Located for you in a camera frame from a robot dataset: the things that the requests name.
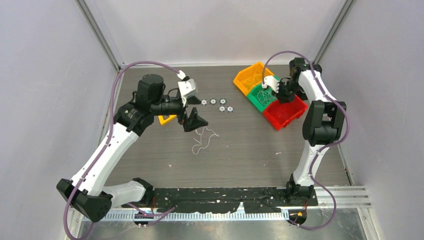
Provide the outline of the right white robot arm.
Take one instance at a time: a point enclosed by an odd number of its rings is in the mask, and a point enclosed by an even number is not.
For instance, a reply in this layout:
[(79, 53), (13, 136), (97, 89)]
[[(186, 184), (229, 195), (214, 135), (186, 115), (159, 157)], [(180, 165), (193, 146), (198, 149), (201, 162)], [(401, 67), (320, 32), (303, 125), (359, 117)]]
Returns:
[(291, 205), (312, 199), (316, 174), (328, 151), (342, 135), (345, 122), (346, 103), (337, 101), (328, 93), (322, 79), (322, 68), (296, 57), (289, 62), (290, 78), (278, 83), (277, 97), (280, 103), (291, 103), (303, 90), (309, 108), (302, 126), (305, 146), (300, 162), (286, 184), (285, 198)]

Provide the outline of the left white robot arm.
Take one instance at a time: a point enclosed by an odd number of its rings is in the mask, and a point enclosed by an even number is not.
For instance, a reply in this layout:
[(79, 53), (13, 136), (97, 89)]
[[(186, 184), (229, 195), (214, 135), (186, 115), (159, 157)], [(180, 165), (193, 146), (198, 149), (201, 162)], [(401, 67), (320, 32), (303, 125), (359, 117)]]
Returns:
[(155, 197), (154, 187), (136, 177), (131, 181), (106, 186), (106, 180), (129, 147), (154, 123), (156, 116), (176, 115), (185, 132), (206, 127), (209, 123), (198, 115), (193, 107), (199, 105), (197, 84), (189, 76), (181, 76), (175, 96), (165, 94), (166, 84), (162, 76), (146, 74), (139, 80), (132, 99), (122, 105), (113, 117), (112, 129), (89, 158), (86, 164), (71, 178), (61, 179), (56, 188), (70, 206), (93, 223), (102, 220), (110, 209), (138, 203), (148, 207)]

